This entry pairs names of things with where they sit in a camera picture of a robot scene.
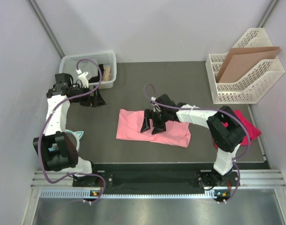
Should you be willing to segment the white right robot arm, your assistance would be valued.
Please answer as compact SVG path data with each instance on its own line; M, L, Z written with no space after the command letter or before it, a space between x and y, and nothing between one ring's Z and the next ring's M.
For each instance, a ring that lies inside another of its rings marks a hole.
M169 121L190 123L209 129L218 151L211 173L204 182L224 185L229 180L237 150L244 138L249 136L234 111L228 106L206 109L186 103L175 104L167 94L151 98L151 104L153 109L144 110L140 132L151 130L153 135L163 133Z

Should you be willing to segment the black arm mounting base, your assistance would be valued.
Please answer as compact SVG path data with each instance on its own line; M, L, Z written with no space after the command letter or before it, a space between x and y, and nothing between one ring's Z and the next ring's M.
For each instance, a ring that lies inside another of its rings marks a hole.
M205 189L236 186L233 170L221 185L204 182L211 163L95 164L94 171L106 181L105 194L201 194Z

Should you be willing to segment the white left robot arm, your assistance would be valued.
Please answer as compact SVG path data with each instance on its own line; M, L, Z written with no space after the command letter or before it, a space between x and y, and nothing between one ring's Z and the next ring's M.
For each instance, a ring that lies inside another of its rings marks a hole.
M67 172L83 176L89 186L99 182L99 174L93 171L93 163L78 155L79 137L73 144L66 129L67 113L72 103L85 107L105 105L98 87L89 88L89 80L93 77L89 72L77 70L78 78L73 80L70 74L55 75L56 83L48 90L46 97L48 111L46 122L39 137L34 138L33 146L40 158L44 172Z

